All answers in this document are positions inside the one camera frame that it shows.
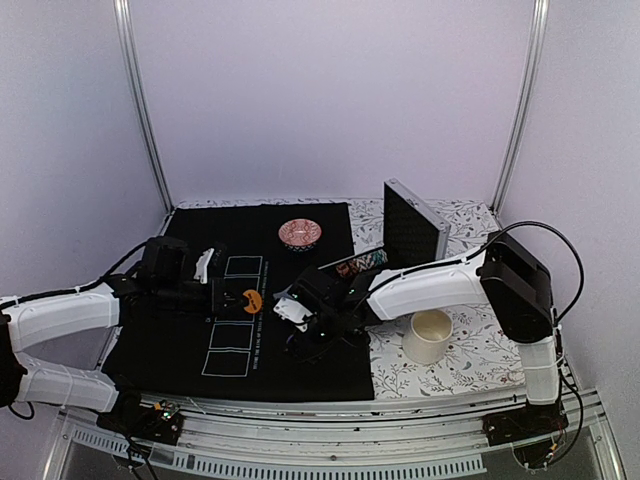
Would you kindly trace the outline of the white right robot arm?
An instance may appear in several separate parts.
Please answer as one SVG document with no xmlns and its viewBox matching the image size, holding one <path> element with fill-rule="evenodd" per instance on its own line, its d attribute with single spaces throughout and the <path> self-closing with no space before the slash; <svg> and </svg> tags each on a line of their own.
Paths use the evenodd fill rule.
<svg viewBox="0 0 640 480">
<path fill-rule="evenodd" d="M 309 267 L 273 308 L 319 342 L 420 311 L 488 304 L 519 351 L 528 406 L 517 427 L 537 436 L 556 417 L 560 374 L 549 270 L 504 231 L 449 259 L 405 269 L 373 269 L 349 283 Z"/>
</svg>

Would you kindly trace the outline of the orange big blind button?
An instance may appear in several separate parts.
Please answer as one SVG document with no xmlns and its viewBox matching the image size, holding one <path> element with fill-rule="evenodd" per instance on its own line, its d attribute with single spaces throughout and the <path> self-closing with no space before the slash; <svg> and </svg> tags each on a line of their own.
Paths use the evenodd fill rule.
<svg viewBox="0 0 640 480">
<path fill-rule="evenodd" d="M 263 298 L 257 290 L 247 289 L 243 292 L 243 297 L 245 298 L 245 304 L 243 306 L 245 312 L 255 315 L 262 311 Z"/>
</svg>

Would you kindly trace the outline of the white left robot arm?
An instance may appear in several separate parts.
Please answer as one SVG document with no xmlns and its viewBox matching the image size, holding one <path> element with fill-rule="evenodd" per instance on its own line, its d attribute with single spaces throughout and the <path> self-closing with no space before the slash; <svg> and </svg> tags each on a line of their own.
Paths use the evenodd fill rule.
<svg viewBox="0 0 640 480">
<path fill-rule="evenodd" d="M 126 273 L 113 265 L 97 280 L 69 289 L 7 297 L 1 302 L 1 404 L 37 402 L 100 413 L 128 434 L 148 426 L 148 412 L 99 370 L 82 370 L 33 358 L 31 346 L 98 328 L 125 328 L 157 312 L 213 313 L 230 296 L 214 273 L 228 258 L 215 242 L 194 264 L 186 242 L 151 237 L 131 250 L 141 259 Z"/>
</svg>

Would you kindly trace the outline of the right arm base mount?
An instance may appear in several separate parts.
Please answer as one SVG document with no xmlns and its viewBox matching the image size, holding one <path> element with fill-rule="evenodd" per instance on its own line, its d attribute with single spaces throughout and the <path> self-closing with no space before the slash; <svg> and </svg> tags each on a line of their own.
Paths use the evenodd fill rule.
<svg viewBox="0 0 640 480">
<path fill-rule="evenodd" d="M 568 426 L 560 400 L 550 405 L 526 402 L 522 407 L 482 417 L 489 445 L 509 444 L 516 462 L 527 470 L 549 466 Z"/>
</svg>

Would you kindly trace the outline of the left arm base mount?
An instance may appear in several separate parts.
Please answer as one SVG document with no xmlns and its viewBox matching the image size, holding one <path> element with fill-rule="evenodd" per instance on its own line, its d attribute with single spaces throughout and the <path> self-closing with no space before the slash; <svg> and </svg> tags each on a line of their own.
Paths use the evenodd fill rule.
<svg viewBox="0 0 640 480">
<path fill-rule="evenodd" d="M 99 428 L 132 439 L 142 439 L 176 446 L 184 424 L 184 415 L 177 403 L 161 400 L 151 406 L 141 403 L 138 392 L 119 393 L 109 412 L 98 414 Z"/>
</svg>

